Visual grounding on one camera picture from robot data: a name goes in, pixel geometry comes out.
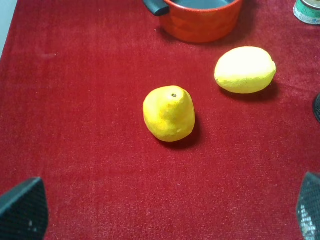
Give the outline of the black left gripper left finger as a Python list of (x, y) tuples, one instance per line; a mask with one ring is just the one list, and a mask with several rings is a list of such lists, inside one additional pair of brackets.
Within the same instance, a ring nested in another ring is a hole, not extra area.
[(49, 224), (45, 185), (31, 177), (0, 196), (0, 238), (43, 240)]

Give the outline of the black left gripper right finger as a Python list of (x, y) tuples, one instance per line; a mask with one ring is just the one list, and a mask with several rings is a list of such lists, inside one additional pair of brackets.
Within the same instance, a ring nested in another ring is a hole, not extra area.
[(296, 217), (304, 240), (320, 240), (320, 174), (307, 172), (296, 205)]

